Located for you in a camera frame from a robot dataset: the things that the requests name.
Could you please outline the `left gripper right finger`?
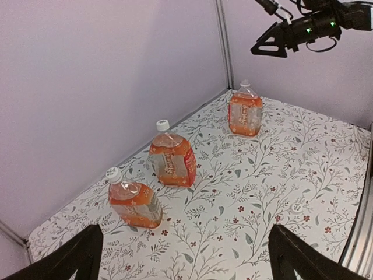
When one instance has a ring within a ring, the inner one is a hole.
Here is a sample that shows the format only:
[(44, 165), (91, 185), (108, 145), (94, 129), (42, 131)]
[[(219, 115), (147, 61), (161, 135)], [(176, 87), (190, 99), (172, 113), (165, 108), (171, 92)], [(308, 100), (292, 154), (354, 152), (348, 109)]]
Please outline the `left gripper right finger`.
[(364, 279), (325, 257), (283, 225), (273, 225), (268, 250), (273, 279)]

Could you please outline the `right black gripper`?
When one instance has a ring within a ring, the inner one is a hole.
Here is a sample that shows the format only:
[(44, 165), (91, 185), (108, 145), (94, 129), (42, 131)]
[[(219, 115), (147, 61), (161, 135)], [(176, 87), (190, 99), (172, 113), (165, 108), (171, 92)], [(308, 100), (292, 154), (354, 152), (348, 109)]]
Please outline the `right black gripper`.
[(257, 39), (251, 48), (253, 55), (287, 58), (287, 51), (299, 51), (292, 23), (275, 22)]

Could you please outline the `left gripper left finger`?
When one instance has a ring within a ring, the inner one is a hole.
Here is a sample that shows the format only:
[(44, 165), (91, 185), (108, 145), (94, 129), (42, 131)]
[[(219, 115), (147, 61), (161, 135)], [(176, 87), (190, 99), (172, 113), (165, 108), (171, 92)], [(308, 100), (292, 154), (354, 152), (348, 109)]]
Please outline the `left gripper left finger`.
[(45, 258), (6, 279), (97, 279), (103, 249), (99, 225), (89, 225)]

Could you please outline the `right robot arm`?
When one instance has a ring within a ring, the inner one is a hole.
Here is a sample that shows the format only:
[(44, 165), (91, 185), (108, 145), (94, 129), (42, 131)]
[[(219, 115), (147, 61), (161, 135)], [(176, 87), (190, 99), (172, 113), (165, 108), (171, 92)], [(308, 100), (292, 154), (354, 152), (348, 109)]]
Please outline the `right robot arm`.
[(253, 55), (286, 58), (287, 50), (297, 52), (299, 45), (315, 53), (333, 49), (342, 29), (372, 31), (372, 2), (368, 1), (293, 1), (303, 17), (293, 14), (279, 1), (258, 1), (275, 22), (257, 39), (251, 48)]

